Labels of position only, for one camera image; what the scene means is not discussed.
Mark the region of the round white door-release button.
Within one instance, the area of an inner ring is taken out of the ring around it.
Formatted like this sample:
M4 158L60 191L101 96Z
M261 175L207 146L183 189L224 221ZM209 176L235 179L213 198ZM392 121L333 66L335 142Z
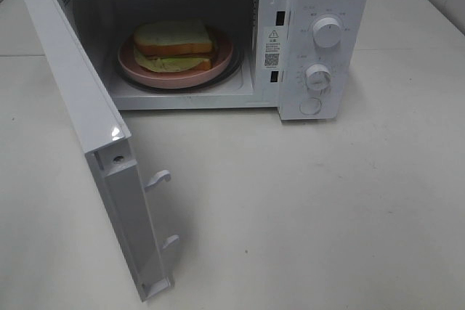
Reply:
M305 115L317 115L321 111L322 102L317 97L305 99L299 106L299 110Z

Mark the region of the pink round plate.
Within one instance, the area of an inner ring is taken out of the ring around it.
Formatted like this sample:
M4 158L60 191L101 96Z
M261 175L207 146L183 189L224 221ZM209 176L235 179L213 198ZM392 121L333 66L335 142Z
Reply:
M128 38L118 50L118 61L124 74L144 86L157 89L186 89L212 81L226 71L232 62L234 45L221 31L213 30L217 43L217 53L209 70L185 70L172 73L157 73L139 65L134 55L133 39Z

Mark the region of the sandwich with lettuce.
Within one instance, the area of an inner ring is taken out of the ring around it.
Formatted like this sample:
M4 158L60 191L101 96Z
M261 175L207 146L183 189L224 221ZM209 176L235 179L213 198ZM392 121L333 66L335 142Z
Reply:
M155 73L206 71L217 55L214 34L201 20L147 23L133 32L134 59Z

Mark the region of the lower white timer knob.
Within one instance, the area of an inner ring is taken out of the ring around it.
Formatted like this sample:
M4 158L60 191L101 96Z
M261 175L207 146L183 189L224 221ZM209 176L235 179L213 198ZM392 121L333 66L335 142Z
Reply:
M329 87L331 74L329 69L322 64L314 64L305 70L305 83L308 89L322 91Z

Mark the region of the white microwave oven body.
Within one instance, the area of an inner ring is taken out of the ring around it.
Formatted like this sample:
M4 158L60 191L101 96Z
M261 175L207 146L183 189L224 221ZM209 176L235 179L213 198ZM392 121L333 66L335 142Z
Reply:
M274 107L283 120L327 119L337 114L366 0L63 0L97 74L118 110L194 110ZM317 46L312 25L323 15L342 22L341 41ZM200 18L220 29L242 54L235 74L201 89L147 89L129 81L117 63L121 44L140 24ZM305 70L325 65L329 87L313 91ZM317 115L300 104L322 102Z

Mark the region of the upper white power knob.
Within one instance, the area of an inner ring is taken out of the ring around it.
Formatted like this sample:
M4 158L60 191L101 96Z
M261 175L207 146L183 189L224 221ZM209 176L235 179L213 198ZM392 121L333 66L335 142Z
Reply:
M327 49L341 41L342 22L336 15L323 15L312 25L312 37L315 44Z

